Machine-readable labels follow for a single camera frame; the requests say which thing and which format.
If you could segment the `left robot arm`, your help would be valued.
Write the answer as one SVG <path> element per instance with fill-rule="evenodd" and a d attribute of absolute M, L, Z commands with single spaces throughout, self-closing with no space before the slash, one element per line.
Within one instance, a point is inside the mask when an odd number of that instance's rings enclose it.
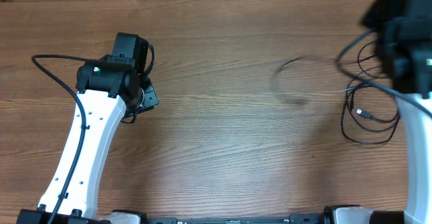
<path fill-rule="evenodd" d="M 146 215 L 114 210 L 99 217 L 99 186 L 115 131 L 120 123 L 134 123 L 159 101 L 149 78 L 153 46 L 137 34 L 120 32 L 113 50 L 100 59 L 79 60 L 75 89 L 43 67 L 42 72 L 62 86 L 76 103 L 74 119 L 55 175 L 36 210 L 22 209 L 17 224 L 146 223 Z"/>

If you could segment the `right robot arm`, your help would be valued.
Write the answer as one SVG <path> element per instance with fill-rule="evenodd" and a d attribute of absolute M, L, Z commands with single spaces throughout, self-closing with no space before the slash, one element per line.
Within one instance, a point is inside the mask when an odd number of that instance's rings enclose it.
<path fill-rule="evenodd" d="M 364 37 L 375 33 L 375 54 L 391 80 L 386 87 L 352 75 L 396 99 L 404 122 L 408 156 L 408 198 L 403 211 L 374 211 L 361 206 L 327 206 L 322 223 L 431 222 L 431 0 L 376 0 L 362 19 L 367 31 L 335 59 L 349 76 L 342 57 Z"/>

